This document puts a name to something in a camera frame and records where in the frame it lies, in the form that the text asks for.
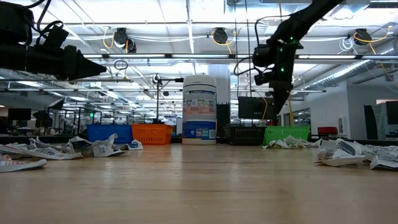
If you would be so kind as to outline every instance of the green basket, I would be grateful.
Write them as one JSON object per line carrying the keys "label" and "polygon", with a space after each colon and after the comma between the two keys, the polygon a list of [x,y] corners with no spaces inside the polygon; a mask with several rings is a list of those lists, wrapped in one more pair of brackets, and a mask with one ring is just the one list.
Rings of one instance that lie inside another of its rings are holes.
{"label": "green basket", "polygon": [[291,135],[297,139],[308,139],[310,127],[282,127],[282,126],[269,126],[266,129],[264,141],[262,144],[268,145],[274,140],[283,140]]}

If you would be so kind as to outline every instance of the orange basket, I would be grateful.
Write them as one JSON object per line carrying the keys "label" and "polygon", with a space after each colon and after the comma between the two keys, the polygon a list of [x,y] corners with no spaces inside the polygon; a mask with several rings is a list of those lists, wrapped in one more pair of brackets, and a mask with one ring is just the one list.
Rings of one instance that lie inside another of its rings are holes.
{"label": "orange basket", "polygon": [[132,137],[143,144],[168,144],[173,126],[167,124],[132,124]]}

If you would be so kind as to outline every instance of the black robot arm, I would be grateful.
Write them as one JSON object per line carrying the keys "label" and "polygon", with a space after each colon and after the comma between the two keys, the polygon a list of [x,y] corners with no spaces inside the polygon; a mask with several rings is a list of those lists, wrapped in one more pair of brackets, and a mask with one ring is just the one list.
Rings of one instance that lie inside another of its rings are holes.
{"label": "black robot arm", "polygon": [[274,64],[270,72],[260,73],[254,77],[256,85],[269,83],[274,91],[274,109],[279,113],[292,90],[292,75],[295,53],[303,49],[302,39],[318,20],[344,0],[313,0],[313,3],[282,22],[267,44],[259,44],[252,57],[257,67],[268,67]]}

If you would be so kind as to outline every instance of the black basket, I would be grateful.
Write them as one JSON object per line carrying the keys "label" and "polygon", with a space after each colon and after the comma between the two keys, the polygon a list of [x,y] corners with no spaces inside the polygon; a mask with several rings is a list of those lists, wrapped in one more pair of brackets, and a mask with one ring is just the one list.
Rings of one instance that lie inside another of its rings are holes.
{"label": "black basket", "polygon": [[234,146],[259,146],[267,127],[225,127],[228,143]]}

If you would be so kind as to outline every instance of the table surface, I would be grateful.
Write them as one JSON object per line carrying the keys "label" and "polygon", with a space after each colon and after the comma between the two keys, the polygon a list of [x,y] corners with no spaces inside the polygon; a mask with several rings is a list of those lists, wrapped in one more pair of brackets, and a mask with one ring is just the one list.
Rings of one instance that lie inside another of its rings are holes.
{"label": "table surface", "polygon": [[144,146],[0,174],[1,223],[397,223],[397,173],[312,152]]}

